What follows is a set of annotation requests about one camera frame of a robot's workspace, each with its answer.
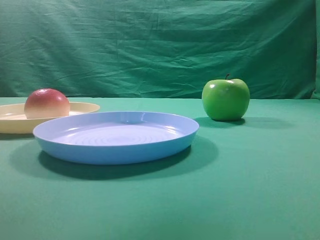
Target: plastic dish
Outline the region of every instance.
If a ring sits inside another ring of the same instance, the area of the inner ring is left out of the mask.
[[[25,104],[10,104],[0,106],[0,133],[1,134],[32,134],[35,126],[56,119],[36,118],[27,119],[24,112]],[[100,109],[99,105],[87,102],[70,102],[70,116],[94,113]]]
[[[144,111],[67,116],[44,122],[33,134],[42,150],[61,160],[93,165],[153,161],[189,147],[199,124],[188,117]]]

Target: plastic plate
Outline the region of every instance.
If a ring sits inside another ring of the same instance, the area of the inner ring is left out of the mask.
[[[24,112],[25,104],[10,104],[0,106],[0,133],[1,134],[32,134],[35,126],[56,119],[36,118],[27,119]],[[70,102],[70,116],[94,113],[100,109],[99,105],[87,102]]]
[[[47,154],[69,162],[120,165],[165,158],[189,147],[199,124],[185,116],[113,111],[46,121],[33,134]]]

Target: fake fruit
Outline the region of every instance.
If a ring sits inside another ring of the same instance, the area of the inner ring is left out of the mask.
[[[69,115],[69,111],[68,98],[52,88],[32,92],[24,105],[24,114],[27,119],[64,117]]]
[[[215,121],[231,122],[240,120],[246,113],[250,91],[241,79],[208,81],[202,90],[202,104],[206,114]]]

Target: cream plate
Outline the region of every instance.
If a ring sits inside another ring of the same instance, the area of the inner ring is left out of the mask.
[[[0,106],[1,134],[32,134],[33,129],[48,120],[58,117],[27,119],[24,112],[25,104],[10,104]],[[94,113],[100,106],[88,102],[70,102],[69,116]]]

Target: green apple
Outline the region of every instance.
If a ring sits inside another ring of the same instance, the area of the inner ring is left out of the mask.
[[[238,121],[249,106],[250,91],[247,84],[241,79],[229,80],[228,75],[225,79],[208,81],[202,91],[203,108],[215,121]]]

